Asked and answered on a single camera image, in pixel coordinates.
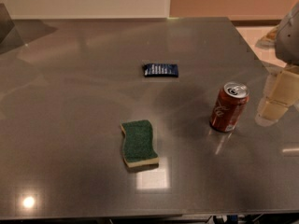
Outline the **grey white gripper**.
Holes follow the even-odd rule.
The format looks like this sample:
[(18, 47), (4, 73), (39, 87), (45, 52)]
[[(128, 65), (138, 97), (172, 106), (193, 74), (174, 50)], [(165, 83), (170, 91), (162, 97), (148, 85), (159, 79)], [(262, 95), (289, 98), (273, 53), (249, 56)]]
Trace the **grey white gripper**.
[(289, 65), (269, 71), (255, 117), (263, 127), (277, 123), (299, 101), (299, 2), (278, 25), (275, 53), (279, 60)]

